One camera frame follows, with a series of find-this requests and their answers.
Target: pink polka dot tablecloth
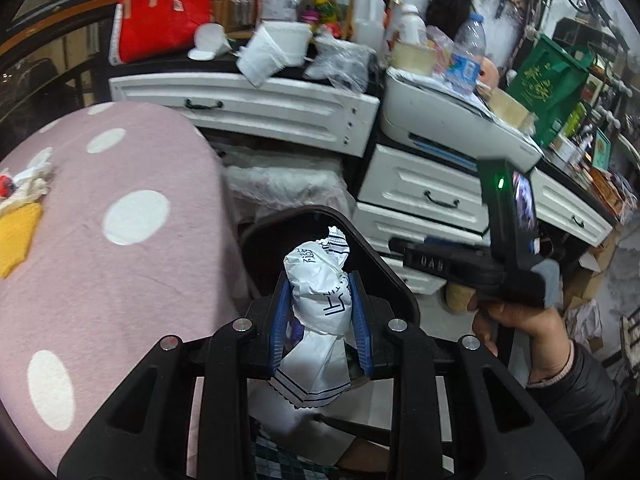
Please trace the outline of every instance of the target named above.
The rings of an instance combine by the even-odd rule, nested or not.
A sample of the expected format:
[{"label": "pink polka dot tablecloth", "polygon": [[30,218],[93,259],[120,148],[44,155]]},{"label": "pink polka dot tablecloth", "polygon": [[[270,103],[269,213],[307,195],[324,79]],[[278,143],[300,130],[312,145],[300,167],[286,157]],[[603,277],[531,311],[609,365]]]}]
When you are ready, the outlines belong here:
[{"label": "pink polka dot tablecloth", "polygon": [[0,279],[0,399],[56,472],[163,335],[209,336],[248,293],[222,165],[186,118],[95,105],[35,132],[0,170],[47,153],[54,178],[29,257]]}]

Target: pink cuff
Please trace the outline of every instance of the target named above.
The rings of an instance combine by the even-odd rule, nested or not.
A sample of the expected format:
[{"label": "pink cuff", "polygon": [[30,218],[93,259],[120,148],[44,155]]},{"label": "pink cuff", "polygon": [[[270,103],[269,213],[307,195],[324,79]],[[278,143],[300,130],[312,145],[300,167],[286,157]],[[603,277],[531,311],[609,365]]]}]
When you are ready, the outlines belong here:
[{"label": "pink cuff", "polygon": [[561,381],[568,373],[571,371],[571,368],[574,366],[574,342],[571,341],[571,349],[569,351],[569,359],[562,371],[550,379],[545,379],[544,381],[540,381],[539,383],[529,383],[527,384],[527,388],[546,388],[547,386],[551,386],[552,384],[556,384],[558,381]]}]

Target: yellow cloth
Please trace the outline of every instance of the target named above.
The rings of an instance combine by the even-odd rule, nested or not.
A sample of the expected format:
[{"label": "yellow cloth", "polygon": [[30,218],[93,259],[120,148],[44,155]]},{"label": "yellow cloth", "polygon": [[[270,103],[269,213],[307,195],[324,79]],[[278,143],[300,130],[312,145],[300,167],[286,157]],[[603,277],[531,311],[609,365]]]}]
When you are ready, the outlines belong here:
[{"label": "yellow cloth", "polygon": [[27,259],[33,234],[42,216],[38,203],[23,205],[0,218],[0,276],[6,278]]}]

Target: red shopping bag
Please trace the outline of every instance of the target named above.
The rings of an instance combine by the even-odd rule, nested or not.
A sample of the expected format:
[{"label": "red shopping bag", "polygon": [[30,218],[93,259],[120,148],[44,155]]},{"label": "red shopping bag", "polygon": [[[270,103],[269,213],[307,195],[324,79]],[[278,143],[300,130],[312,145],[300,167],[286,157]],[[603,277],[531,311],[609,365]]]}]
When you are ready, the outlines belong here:
[{"label": "red shopping bag", "polygon": [[190,48],[196,29],[211,19],[210,0],[120,0],[110,62],[129,63]]}]

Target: human hand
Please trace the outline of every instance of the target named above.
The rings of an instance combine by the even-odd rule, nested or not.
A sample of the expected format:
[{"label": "human hand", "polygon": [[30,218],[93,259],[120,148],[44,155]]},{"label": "human hand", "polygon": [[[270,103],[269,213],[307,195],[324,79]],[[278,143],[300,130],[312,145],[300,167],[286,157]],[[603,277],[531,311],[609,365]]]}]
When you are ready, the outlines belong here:
[{"label": "human hand", "polygon": [[[478,309],[478,300],[472,298],[469,310]],[[488,303],[481,305],[472,325],[473,332],[495,355],[498,349],[491,341],[490,319],[508,328],[517,328],[531,336],[530,383],[537,383],[558,375],[571,355],[572,342],[564,328],[564,321],[554,308],[542,310],[519,304]]]}]

